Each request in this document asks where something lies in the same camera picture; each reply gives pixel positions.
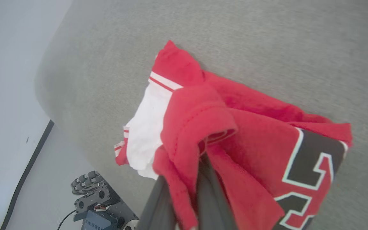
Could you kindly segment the red and white basketball jersey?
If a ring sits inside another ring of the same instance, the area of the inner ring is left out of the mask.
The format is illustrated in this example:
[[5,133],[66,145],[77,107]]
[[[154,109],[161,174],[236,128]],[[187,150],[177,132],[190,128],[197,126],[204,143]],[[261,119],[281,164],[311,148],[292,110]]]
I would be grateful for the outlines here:
[[118,165],[167,180],[184,230],[199,224],[196,181],[203,155],[239,230],[306,230],[351,145],[349,123],[305,113],[203,70],[168,41],[114,150]]

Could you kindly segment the grey fabric sofa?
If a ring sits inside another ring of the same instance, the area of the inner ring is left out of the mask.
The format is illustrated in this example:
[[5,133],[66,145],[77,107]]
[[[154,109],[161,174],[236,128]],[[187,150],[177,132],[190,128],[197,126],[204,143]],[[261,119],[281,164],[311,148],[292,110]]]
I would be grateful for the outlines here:
[[368,0],[74,0],[35,76],[54,124],[138,216],[155,181],[115,163],[157,53],[334,122],[353,146],[310,230],[368,230]]

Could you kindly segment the mecanum wheel with rollers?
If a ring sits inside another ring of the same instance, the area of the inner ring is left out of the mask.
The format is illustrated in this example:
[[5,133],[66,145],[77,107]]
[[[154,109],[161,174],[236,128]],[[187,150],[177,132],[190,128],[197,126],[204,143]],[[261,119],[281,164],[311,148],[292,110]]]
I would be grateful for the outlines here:
[[83,174],[73,180],[71,183],[72,194],[77,196],[86,195],[105,183],[105,179],[98,171],[90,171],[88,174]]

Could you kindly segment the blue-grey box on base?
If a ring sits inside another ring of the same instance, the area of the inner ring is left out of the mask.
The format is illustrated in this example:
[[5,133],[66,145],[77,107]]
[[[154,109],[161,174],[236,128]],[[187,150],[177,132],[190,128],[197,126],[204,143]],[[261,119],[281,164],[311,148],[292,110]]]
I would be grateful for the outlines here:
[[106,212],[88,211],[81,230],[118,230],[118,218]]

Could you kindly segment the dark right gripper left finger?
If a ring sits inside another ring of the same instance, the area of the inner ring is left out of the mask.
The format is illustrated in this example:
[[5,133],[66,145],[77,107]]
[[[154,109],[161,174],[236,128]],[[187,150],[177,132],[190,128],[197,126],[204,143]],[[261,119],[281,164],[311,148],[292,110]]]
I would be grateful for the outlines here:
[[145,205],[136,230],[175,230],[176,216],[169,186],[159,176]]

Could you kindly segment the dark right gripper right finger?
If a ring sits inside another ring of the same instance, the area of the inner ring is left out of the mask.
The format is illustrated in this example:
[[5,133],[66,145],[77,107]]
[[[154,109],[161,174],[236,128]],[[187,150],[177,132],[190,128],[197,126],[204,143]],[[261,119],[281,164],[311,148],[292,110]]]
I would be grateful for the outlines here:
[[197,178],[199,230],[238,230],[229,202],[207,154],[199,162]]

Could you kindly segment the black baseboard strip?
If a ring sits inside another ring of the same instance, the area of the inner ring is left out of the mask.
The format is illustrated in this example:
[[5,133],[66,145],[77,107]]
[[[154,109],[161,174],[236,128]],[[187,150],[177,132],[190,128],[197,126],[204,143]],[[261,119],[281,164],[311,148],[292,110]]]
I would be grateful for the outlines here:
[[49,136],[49,134],[50,134],[53,127],[54,127],[54,122],[52,120],[50,120],[47,124],[47,127],[45,128],[45,131],[42,134],[41,139],[39,140],[39,143],[37,144],[37,146],[35,148],[34,153],[32,154],[32,157],[31,157],[29,163],[27,164],[21,178],[19,179],[19,183],[16,186],[16,189],[15,189],[14,194],[12,196],[11,202],[9,204],[8,210],[6,212],[6,216],[4,218],[4,221],[1,225],[0,230],[6,230],[6,227],[8,226],[9,221],[11,219],[11,216],[13,214],[13,211],[14,211],[17,199],[19,197],[20,191],[21,191],[21,189],[22,189],[22,187],[23,187],[23,185],[26,181],[26,178],[28,177],[34,163],[36,162],[36,159],[39,156],[40,151],[43,149],[43,146],[44,146],[44,144],[45,144],[45,142],[46,142],[46,140],[47,140],[47,138],[48,138],[48,136]]

